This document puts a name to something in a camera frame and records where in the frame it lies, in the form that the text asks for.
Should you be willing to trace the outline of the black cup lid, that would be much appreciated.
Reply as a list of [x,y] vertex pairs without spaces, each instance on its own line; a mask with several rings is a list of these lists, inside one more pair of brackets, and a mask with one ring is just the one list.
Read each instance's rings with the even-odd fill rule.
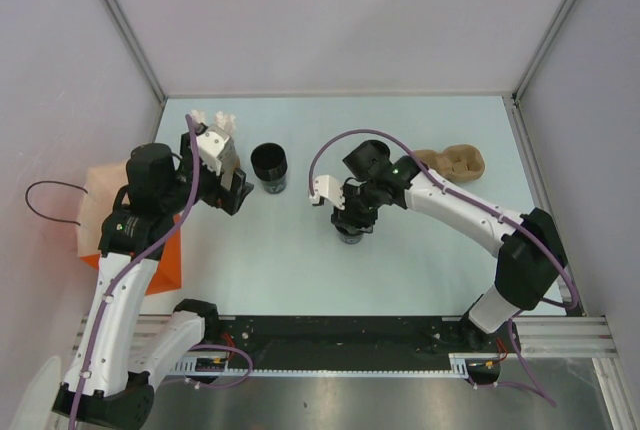
[[372,226],[357,226],[345,222],[335,223],[334,227],[342,235],[349,236],[362,236],[365,234],[371,234],[373,231]]

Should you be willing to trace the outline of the black smooth coffee cup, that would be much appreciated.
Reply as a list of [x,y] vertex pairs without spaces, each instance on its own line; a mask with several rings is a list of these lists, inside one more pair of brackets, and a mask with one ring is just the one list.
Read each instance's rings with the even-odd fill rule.
[[269,194],[279,194],[287,186],[288,162],[285,150],[268,142],[258,145],[250,155],[250,162],[263,189]]

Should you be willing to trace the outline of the orange paper bag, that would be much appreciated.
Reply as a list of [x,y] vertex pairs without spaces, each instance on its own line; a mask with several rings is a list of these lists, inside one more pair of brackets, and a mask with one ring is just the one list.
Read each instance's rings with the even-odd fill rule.
[[[76,227],[77,256],[97,268],[99,258],[108,253],[135,257],[163,237],[179,220],[130,211],[125,163],[93,166],[88,169]],[[175,232],[150,255],[159,262],[146,290],[154,295],[182,287],[181,233]]]

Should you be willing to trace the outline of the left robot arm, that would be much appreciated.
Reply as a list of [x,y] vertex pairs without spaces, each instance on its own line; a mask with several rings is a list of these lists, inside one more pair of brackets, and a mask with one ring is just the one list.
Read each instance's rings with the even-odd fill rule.
[[253,189],[239,167],[234,140],[212,125],[183,134],[180,152],[166,144],[137,147],[125,165],[126,183],[102,224],[98,281],[73,364],[53,404],[69,423],[139,429],[155,392],[192,348],[222,337],[216,305],[184,299],[137,354],[131,343],[147,289],[167,241],[198,202],[235,215]]

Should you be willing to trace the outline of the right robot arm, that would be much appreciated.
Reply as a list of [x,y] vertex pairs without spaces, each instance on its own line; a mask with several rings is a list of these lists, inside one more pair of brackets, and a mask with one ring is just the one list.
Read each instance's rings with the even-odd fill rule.
[[493,205],[411,155],[391,161],[387,145],[378,140],[363,142],[343,162],[350,178],[314,177],[310,199],[315,205],[333,205],[331,222],[344,241],[358,242],[372,231],[381,207],[397,206],[446,224],[495,257],[493,284],[461,319],[461,338],[469,349],[486,350],[505,322],[535,309],[565,275],[566,254],[544,210],[518,213]]

